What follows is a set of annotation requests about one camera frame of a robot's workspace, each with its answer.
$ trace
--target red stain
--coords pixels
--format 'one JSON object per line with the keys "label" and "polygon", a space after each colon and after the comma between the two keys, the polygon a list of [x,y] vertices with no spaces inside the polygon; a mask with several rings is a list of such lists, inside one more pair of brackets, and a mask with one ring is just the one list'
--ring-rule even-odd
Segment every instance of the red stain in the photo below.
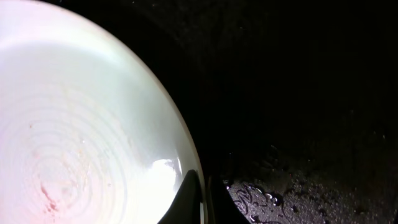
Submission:
{"label": "red stain", "polygon": [[43,185],[41,185],[41,186],[42,186],[42,192],[43,192],[43,194],[45,195],[45,197],[47,197],[47,200],[50,201],[50,207],[51,207],[51,209],[54,210],[54,211],[58,211],[58,209],[57,209],[57,204],[55,203],[55,201],[52,200],[52,199],[50,198],[49,193],[48,193],[47,190],[43,187]]}

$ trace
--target concentric ring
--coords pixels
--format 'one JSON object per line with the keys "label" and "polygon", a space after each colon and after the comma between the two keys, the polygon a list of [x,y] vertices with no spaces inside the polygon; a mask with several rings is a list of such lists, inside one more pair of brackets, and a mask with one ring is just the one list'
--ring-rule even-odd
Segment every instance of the concentric ring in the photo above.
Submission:
{"label": "concentric ring", "polygon": [[9,88],[0,100],[0,194],[14,222],[124,220],[130,143],[111,113],[61,84]]}

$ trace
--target black object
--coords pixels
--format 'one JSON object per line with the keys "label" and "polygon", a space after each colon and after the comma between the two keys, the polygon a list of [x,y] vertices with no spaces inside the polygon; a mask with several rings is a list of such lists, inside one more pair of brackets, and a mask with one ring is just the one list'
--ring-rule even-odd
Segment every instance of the black object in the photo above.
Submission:
{"label": "black object", "polygon": [[187,172],[180,189],[159,224],[199,224],[201,190],[197,173]]}

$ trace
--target white bowl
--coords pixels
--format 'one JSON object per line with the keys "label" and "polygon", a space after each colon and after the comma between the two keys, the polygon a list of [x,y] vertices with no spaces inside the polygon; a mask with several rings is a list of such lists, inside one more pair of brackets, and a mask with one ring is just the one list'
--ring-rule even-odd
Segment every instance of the white bowl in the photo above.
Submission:
{"label": "white bowl", "polygon": [[205,195],[190,133],[137,55],[61,7],[0,0],[1,223],[157,223],[190,169]]}

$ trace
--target dark background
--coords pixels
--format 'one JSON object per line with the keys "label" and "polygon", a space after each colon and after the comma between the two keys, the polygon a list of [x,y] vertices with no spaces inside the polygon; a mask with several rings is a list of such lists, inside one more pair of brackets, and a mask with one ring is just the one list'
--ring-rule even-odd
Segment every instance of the dark background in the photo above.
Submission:
{"label": "dark background", "polygon": [[[394,1],[47,2],[143,59],[181,111],[206,177],[227,180],[250,222],[394,222]],[[255,197],[251,184],[284,206],[259,210],[262,201],[242,197]]]}

